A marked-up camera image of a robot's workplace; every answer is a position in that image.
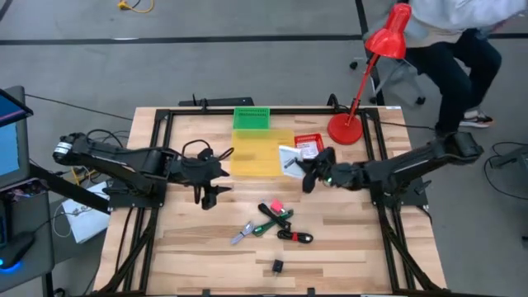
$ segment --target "white paper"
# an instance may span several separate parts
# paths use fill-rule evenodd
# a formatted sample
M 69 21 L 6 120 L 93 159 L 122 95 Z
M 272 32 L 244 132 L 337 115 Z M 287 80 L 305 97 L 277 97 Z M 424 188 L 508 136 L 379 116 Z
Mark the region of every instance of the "white paper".
M 110 197 L 103 193 L 102 189 L 106 188 L 106 182 L 101 182 L 88 188 L 90 192 L 108 200 Z M 110 216 L 97 210 L 88 210 L 83 204 L 71 199 L 63 202 L 64 212 L 70 227 L 72 228 L 73 237 L 76 243 L 84 243 L 88 239 L 96 236 L 102 230 L 108 228 Z
M 288 177 L 303 178 L 304 171 L 295 159 L 302 161 L 301 150 L 298 148 L 291 148 L 284 145 L 279 145 L 280 169 L 282 173 Z
M 302 142 L 296 144 L 295 146 L 297 147 L 297 149 L 300 149 L 300 153 L 304 159 L 313 159 L 319 154 L 319 150 L 317 149 L 317 142 L 315 141 Z

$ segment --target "red desk lamp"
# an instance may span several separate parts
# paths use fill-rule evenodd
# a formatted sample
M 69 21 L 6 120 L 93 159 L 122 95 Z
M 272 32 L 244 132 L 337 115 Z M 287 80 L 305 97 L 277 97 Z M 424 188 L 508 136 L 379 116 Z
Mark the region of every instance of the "red desk lamp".
M 369 66 L 363 75 L 357 96 L 352 100 L 350 114 L 335 115 L 328 122 L 328 134 L 338 144 L 354 144 L 363 135 L 361 121 L 356 118 L 356 110 L 359 106 L 366 80 L 380 56 L 392 59 L 403 59 L 405 57 L 403 30 L 405 30 L 410 18 L 410 5 L 403 3 L 394 5 L 385 26 L 376 31 L 366 41 L 365 47 L 374 55 L 370 58 Z

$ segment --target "monitor screen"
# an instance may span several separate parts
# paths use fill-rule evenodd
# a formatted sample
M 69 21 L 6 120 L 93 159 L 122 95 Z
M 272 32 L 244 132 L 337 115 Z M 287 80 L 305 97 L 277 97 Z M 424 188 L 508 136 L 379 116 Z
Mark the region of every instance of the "monitor screen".
M 0 127 L 0 176 L 18 170 L 17 124 Z
M 0 90 L 0 127 L 31 116 L 33 111 Z

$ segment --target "red box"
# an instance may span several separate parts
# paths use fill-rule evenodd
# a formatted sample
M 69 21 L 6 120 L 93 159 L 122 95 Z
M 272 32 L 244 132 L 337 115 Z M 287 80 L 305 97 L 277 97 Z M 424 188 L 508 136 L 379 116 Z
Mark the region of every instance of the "red box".
M 301 150 L 303 158 L 315 158 L 324 149 L 321 134 L 307 134 L 295 136 L 295 147 Z

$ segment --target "wooden table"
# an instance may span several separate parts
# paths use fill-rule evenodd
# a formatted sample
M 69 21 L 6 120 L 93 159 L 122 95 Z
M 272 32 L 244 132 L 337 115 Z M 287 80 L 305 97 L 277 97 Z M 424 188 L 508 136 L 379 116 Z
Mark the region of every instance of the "wooden table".
M 136 109 L 129 148 L 149 146 L 155 111 Z M 379 107 L 379 113 L 382 121 L 404 124 L 399 108 Z M 324 145 L 336 149 L 338 162 L 367 160 L 364 141 L 342 146 L 328 137 L 329 118 L 273 115 L 271 126 L 292 129 L 295 134 L 320 133 Z M 170 147 L 181 151 L 186 142 L 205 139 L 216 154 L 222 153 L 231 145 L 232 121 L 231 115 L 178 115 Z M 164 126 L 161 131 L 160 144 Z M 370 131 L 375 142 L 374 128 Z M 403 127 L 384 125 L 384 137 L 390 158 L 411 148 Z M 374 147 L 377 150 L 378 145 L 374 143 Z M 198 153 L 202 149 L 194 144 L 188 150 Z M 223 161 L 222 167 L 229 171 L 229 161 Z M 169 186 L 166 204 L 159 213 L 147 294 L 201 294 L 202 289 L 211 289 L 213 294 L 306 294 L 309 287 L 325 294 L 391 292 L 378 216 L 368 191 L 350 192 L 319 183 L 313 193 L 304 194 L 301 181 L 290 177 L 226 177 L 214 183 L 233 190 L 220 195 L 217 206 L 208 211 L 194 204 L 191 188 Z M 311 233 L 314 241 L 301 244 L 280 240 L 274 227 L 261 238 L 251 235 L 231 245 L 230 239 L 245 223 L 267 221 L 257 205 L 261 199 L 272 198 L 295 210 L 290 219 L 294 230 Z M 127 212 L 117 210 L 111 215 L 95 290 L 114 273 Z M 402 218 L 410 253 L 434 282 L 445 286 L 429 219 L 415 207 L 403 207 Z M 131 219 L 124 256 L 128 255 L 133 225 Z M 400 286 L 404 287 L 401 259 L 395 250 L 394 255 Z M 271 271 L 274 259 L 285 263 L 278 276 Z M 136 263 L 132 288 L 139 285 L 142 256 Z

